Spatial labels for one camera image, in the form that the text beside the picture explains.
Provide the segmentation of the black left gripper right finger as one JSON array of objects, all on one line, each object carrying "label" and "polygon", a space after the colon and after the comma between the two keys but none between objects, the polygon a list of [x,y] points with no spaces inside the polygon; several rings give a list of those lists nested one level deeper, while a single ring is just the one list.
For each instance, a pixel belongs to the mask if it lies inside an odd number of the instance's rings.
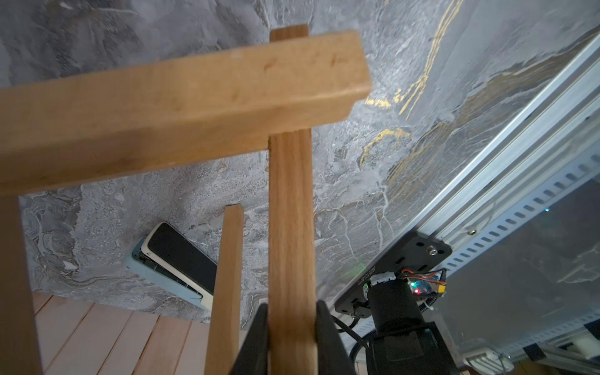
[{"label": "black left gripper right finger", "polygon": [[315,335],[318,356],[318,374],[356,374],[333,317],[324,301],[317,302]]}]

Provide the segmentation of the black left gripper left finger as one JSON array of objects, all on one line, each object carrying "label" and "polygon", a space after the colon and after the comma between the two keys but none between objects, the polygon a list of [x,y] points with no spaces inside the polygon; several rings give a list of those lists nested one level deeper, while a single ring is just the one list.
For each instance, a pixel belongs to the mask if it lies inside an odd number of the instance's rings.
[{"label": "black left gripper left finger", "polygon": [[268,374],[269,324],[268,305],[262,304],[245,337],[242,348],[230,371],[236,374]]}]

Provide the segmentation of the wooden easel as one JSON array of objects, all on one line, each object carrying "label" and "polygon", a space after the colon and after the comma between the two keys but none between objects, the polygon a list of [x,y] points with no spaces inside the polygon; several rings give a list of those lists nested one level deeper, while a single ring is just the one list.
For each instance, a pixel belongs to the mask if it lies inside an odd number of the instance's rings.
[{"label": "wooden easel", "polygon": [[313,128],[372,89],[357,31],[271,31],[265,45],[1,91],[1,372],[39,374],[19,197],[269,153],[270,312],[318,302]]}]

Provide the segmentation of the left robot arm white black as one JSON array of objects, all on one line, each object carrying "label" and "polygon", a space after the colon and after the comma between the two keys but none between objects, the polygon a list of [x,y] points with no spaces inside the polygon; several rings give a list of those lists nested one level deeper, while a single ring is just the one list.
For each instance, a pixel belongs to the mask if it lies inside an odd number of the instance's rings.
[{"label": "left robot arm white black", "polygon": [[[433,322],[426,322],[409,285],[393,280],[370,287],[375,330],[359,337],[371,374],[457,374]],[[231,369],[232,374],[354,374],[335,318],[323,301],[288,315],[262,304]]]}]

